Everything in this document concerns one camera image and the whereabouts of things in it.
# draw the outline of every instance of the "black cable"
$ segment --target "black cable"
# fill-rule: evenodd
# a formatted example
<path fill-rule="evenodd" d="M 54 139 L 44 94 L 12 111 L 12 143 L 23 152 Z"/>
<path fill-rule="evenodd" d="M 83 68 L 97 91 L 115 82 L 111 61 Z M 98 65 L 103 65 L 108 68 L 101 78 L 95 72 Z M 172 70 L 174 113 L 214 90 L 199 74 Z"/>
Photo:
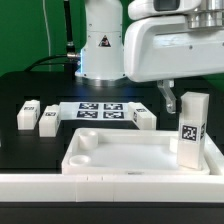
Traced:
<path fill-rule="evenodd" d="M 65 10 L 65 25 L 67 34 L 67 53 L 75 52 L 75 45 L 72 36 L 72 21 L 71 21 L 71 10 L 69 0 L 64 0 L 64 10 Z"/>
<path fill-rule="evenodd" d="M 49 66 L 49 65 L 67 65 L 71 64 L 70 62 L 59 62 L 59 63 L 43 63 L 43 64 L 36 64 L 33 68 L 37 66 Z"/>
<path fill-rule="evenodd" d="M 49 57 L 46 57 L 46 58 L 42 58 L 42 59 L 34 62 L 29 67 L 27 67 L 24 70 L 24 72 L 30 72 L 34 67 L 40 65 L 42 62 L 49 61 L 49 60 L 52 60 L 52 59 L 57 59 L 57 58 L 67 58 L 67 55 L 65 55 L 65 54 L 58 54 L 58 55 L 52 55 L 52 56 L 49 56 Z"/>

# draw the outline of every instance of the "green backdrop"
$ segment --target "green backdrop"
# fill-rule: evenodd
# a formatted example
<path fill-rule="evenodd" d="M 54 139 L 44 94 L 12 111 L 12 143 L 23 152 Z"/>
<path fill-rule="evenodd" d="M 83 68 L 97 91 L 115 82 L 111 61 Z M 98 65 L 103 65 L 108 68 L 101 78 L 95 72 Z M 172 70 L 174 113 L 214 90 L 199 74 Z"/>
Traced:
<path fill-rule="evenodd" d="M 127 6 L 132 0 L 121 0 L 124 8 L 123 36 L 131 23 Z M 78 50 L 85 44 L 84 0 L 71 0 L 74 42 Z M 66 36 L 63 0 L 46 0 L 52 54 L 65 53 Z M 0 2 L 0 76 L 22 71 L 34 61 L 48 56 L 48 42 L 42 0 L 7 0 Z M 205 76 L 224 90 L 224 75 Z"/>

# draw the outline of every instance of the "white tray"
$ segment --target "white tray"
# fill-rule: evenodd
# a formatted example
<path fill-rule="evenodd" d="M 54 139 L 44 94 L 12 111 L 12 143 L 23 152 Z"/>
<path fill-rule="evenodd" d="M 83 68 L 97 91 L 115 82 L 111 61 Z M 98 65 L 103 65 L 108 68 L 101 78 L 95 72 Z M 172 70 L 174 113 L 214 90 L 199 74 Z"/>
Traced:
<path fill-rule="evenodd" d="M 170 139 L 177 132 L 116 129 L 76 130 L 62 162 L 63 174 L 209 175 L 178 166 Z"/>

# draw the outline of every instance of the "rectangular white block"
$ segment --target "rectangular white block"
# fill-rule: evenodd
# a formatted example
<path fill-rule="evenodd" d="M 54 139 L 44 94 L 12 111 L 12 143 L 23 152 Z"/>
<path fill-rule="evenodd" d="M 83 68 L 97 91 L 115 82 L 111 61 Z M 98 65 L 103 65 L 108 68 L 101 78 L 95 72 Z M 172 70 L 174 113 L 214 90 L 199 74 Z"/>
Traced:
<path fill-rule="evenodd" d="M 209 95 L 187 92 L 181 100 L 177 163 L 188 168 L 201 169 Z"/>
<path fill-rule="evenodd" d="M 114 202 L 221 202 L 221 176 L 116 176 Z"/>
<path fill-rule="evenodd" d="M 1 174 L 1 202 L 76 201 L 75 177 L 51 174 Z"/>
<path fill-rule="evenodd" d="M 40 137 L 55 137 L 60 122 L 60 107 L 58 105 L 47 106 L 39 122 Z"/>
<path fill-rule="evenodd" d="M 40 101 L 26 101 L 17 115 L 17 124 L 19 130 L 34 129 L 40 116 Z"/>
<path fill-rule="evenodd" d="M 142 103 L 128 103 L 128 113 L 140 130 L 156 130 L 157 117 Z"/>

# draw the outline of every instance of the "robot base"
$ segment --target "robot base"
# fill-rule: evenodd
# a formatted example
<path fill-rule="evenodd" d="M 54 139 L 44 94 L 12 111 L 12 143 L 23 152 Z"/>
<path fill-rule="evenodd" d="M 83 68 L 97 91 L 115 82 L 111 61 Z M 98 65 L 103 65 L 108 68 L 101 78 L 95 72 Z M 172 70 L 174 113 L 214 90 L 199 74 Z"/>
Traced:
<path fill-rule="evenodd" d="M 126 76 L 121 79 L 115 79 L 115 80 L 89 79 L 86 77 L 75 76 L 75 80 L 76 82 L 81 84 L 90 86 L 101 86 L 101 87 L 121 86 L 131 82 Z"/>

